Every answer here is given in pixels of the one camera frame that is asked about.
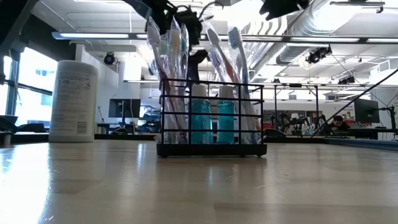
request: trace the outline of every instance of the silver ductwork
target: silver ductwork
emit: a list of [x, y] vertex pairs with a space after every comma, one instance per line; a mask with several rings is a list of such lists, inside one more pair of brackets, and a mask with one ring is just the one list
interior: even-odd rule
[[[331, 0], [314, 0], [284, 35], [331, 35], [346, 24], [357, 12], [351, 6], [332, 6]], [[308, 47], [274, 44], [267, 55], [255, 66], [259, 71], [266, 64], [288, 65], [304, 54]]]

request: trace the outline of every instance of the table surface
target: table surface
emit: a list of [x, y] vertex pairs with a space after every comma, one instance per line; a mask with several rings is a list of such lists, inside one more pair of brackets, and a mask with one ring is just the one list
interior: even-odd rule
[[159, 159], [154, 142], [0, 149], [0, 223], [398, 223], [398, 154], [269, 144]]

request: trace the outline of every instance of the product label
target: product label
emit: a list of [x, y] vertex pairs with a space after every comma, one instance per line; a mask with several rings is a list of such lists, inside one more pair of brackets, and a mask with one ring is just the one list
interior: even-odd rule
[[50, 132], [56, 136], [91, 136], [96, 77], [59, 72], [53, 93]]

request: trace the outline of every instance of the black wire rack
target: black wire rack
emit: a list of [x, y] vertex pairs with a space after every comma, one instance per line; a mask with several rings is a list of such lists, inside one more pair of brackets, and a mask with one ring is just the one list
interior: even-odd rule
[[[188, 88], [189, 94], [185, 95], [167, 95], [166, 88], [170, 86], [170, 82], [183, 83], [183, 85], [174, 85], [175, 88]], [[207, 85], [208, 91], [210, 90], [210, 85], [222, 86], [229, 85], [233, 86], [234, 89], [237, 89], [238, 98], [222, 98], [222, 97], [214, 97], [214, 96], [192, 96], [192, 86], [194, 84], [204, 84]], [[161, 114], [161, 129], [160, 133], [161, 143], [157, 145], [157, 155], [161, 157], [168, 156], [247, 156], [247, 155], [256, 155], [261, 157], [267, 154], [267, 145], [263, 143], [264, 138], [264, 126], [263, 126], [263, 85], [255, 85], [255, 84], [242, 84], [242, 83], [226, 83], [226, 82], [213, 82], [213, 81], [199, 81], [199, 80], [181, 80], [181, 79], [173, 79], [168, 78], [161, 81], [162, 86], [162, 94], [160, 95], [160, 99], [162, 102], [162, 111]], [[251, 91], [260, 90], [260, 99], [247, 99], [243, 98], [242, 86], [252, 86], [254, 87]], [[165, 102], [167, 98], [188, 98], [188, 112], [169, 112], [165, 111]], [[229, 101], [238, 101], [238, 113], [237, 114], [229, 114], [229, 113], [194, 113], [192, 112], [192, 100], [193, 99], [204, 99], [204, 100], [229, 100]], [[242, 114], [242, 106], [241, 102], [248, 101], [253, 102], [255, 104], [260, 104], [260, 114]], [[187, 129], [165, 129], [165, 115], [184, 115], [188, 116], [188, 127]], [[234, 116], [238, 117], [238, 130], [225, 130], [225, 129], [192, 129], [192, 116], [195, 115], [210, 115], [210, 116]], [[252, 118], [260, 118], [261, 119], [261, 130], [242, 130], [241, 120], [242, 117], [252, 117]], [[166, 132], [183, 132], [188, 133], [188, 142], [187, 144], [165, 144], [165, 133]], [[226, 132], [226, 133], [238, 133], [238, 143], [237, 144], [192, 144], [192, 132]], [[261, 142], [259, 144], [243, 144], [242, 141], [242, 133], [260, 133], [261, 134]]]

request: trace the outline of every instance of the computer monitor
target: computer monitor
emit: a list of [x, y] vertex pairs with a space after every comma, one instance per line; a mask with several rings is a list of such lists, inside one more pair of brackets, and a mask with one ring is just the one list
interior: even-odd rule
[[356, 122], [380, 123], [377, 101], [358, 99], [354, 102], [354, 108]]
[[141, 100], [137, 99], [110, 99], [109, 114], [110, 118], [139, 118]]

